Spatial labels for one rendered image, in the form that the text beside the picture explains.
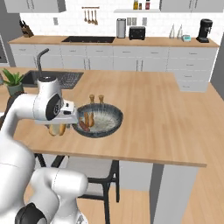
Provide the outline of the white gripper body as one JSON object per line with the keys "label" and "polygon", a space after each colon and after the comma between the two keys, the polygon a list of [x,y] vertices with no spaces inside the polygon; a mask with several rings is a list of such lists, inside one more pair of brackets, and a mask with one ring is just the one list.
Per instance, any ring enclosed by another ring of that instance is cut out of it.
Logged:
{"label": "white gripper body", "polygon": [[79,118],[77,117],[76,114],[71,115],[59,114],[51,121],[42,121],[42,120],[35,121],[36,124],[74,124],[78,122]]}

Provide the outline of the grey metal canister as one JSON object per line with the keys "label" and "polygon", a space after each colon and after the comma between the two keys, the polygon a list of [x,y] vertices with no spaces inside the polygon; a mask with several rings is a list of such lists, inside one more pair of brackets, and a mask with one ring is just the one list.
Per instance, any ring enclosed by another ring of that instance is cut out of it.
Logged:
{"label": "grey metal canister", "polygon": [[126,37],[126,19],[118,18],[116,20],[116,36],[119,39],[124,39]]}

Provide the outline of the dark speckled bowl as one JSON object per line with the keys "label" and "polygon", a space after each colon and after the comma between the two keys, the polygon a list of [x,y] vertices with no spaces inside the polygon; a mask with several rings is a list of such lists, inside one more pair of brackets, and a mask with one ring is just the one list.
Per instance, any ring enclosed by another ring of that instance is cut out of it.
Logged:
{"label": "dark speckled bowl", "polygon": [[74,124],[73,128],[84,137],[106,137],[116,132],[123,122],[123,112],[107,103],[91,103],[79,107],[78,118],[85,121],[84,113],[94,114],[94,126],[85,131],[79,123]]}

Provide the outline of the green potted plant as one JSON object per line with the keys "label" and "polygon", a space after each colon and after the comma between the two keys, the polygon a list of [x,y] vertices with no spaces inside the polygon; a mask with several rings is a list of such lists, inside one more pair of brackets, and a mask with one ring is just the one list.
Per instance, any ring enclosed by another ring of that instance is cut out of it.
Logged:
{"label": "green potted plant", "polygon": [[10,96],[13,96],[16,92],[24,92],[22,80],[25,76],[23,74],[11,73],[6,68],[3,69],[3,74],[7,78],[3,83],[7,86]]}

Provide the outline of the wooden knife block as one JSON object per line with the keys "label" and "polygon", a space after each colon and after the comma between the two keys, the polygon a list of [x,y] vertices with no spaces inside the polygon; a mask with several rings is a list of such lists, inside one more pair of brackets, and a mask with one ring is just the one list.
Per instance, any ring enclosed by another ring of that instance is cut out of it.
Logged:
{"label": "wooden knife block", "polygon": [[25,23],[25,21],[20,20],[19,24],[21,26],[21,30],[25,38],[30,38],[33,36],[33,32],[31,31],[30,27]]}

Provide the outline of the grey wall cupboard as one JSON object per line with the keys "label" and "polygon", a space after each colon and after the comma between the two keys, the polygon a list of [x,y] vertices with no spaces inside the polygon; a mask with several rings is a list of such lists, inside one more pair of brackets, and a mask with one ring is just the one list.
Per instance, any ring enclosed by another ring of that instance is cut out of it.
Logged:
{"label": "grey wall cupboard", "polygon": [[60,13],[66,11],[65,0],[4,0],[8,13]]}
{"label": "grey wall cupboard", "polygon": [[224,0],[160,0],[162,12],[223,12]]}

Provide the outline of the black hob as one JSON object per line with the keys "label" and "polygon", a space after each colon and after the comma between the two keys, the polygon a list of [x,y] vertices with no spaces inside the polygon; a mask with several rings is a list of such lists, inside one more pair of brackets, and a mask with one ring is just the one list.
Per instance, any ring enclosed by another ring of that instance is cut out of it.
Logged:
{"label": "black hob", "polygon": [[69,36],[61,42],[64,43],[113,43],[116,37],[106,36]]}

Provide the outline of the white wall shelf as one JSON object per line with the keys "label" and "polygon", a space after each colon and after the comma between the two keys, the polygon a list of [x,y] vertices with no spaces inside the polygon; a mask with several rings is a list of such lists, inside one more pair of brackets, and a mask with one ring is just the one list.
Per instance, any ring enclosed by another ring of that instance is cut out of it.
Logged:
{"label": "white wall shelf", "polygon": [[159,9],[149,9],[149,10],[133,10],[133,9],[116,9],[114,13],[160,13]]}

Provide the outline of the dark grey tap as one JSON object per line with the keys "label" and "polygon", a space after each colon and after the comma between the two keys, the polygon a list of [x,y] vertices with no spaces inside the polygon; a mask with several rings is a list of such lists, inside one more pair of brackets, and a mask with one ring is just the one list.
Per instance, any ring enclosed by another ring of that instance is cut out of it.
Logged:
{"label": "dark grey tap", "polygon": [[37,65],[38,65],[38,79],[42,76],[42,67],[41,67],[41,57],[50,51],[49,48],[46,48],[45,50],[41,51],[37,56]]}

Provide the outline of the grey island base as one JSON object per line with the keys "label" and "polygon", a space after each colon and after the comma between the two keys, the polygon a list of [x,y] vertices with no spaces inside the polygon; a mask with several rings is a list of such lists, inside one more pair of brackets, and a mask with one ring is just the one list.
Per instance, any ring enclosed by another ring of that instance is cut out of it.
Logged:
{"label": "grey island base", "polygon": [[120,187],[148,191],[150,224],[181,224],[198,167],[120,161]]}

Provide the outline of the black coffee machine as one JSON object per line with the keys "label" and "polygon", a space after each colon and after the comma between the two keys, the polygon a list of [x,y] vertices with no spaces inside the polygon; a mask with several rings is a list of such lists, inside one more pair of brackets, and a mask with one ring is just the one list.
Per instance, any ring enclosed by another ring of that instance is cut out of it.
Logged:
{"label": "black coffee machine", "polygon": [[200,20],[199,35],[196,38],[200,43],[208,43],[207,34],[211,32],[213,21],[203,18]]}

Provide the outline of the steel oven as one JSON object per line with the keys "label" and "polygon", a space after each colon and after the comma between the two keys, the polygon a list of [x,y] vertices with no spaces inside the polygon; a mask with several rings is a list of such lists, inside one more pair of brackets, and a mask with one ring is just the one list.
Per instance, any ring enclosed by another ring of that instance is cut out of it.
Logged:
{"label": "steel oven", "polygon": [[0,64],[9,64],[1,34],[0,34]]}

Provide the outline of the dark sink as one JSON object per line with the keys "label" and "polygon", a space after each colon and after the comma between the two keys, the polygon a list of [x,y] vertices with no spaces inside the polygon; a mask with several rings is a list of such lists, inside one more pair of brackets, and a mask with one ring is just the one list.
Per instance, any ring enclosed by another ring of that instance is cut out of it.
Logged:
{"label": "dark sink", "polygon": [[[73,89],[80,80],[82,72],[63,72],[63,71],[43,71],[42,76],[55,76],[62,89]],[[22,79],[24,87],[36,88],[38,86],[37,80],[39,71],[30,70]]]}

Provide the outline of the rail with hanging wooden tools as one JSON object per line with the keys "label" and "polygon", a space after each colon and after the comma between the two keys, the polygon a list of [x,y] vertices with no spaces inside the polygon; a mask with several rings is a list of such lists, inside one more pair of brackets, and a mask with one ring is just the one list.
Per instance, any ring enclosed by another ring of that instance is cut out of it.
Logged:
{"label": "rail with hanging wooden tools", "polygon": [[84,10],[84,21],[88,24],[98,25],[97,11],[99,7],[82,7]]}

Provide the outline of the black stool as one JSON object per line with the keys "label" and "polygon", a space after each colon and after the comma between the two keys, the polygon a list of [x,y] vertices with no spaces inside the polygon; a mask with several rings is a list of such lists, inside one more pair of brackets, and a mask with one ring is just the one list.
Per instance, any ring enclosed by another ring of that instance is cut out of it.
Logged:
{"label": "black stool", "polygon": [[61,169],[62,156],[49,168],[36,170],[31,177],[34,195],[31,201],[45,215],[47,224],[88,224],[77,199],[104,202],[105,223],[110,224],[109,188],[119,182],[117,160],[70,157]]}

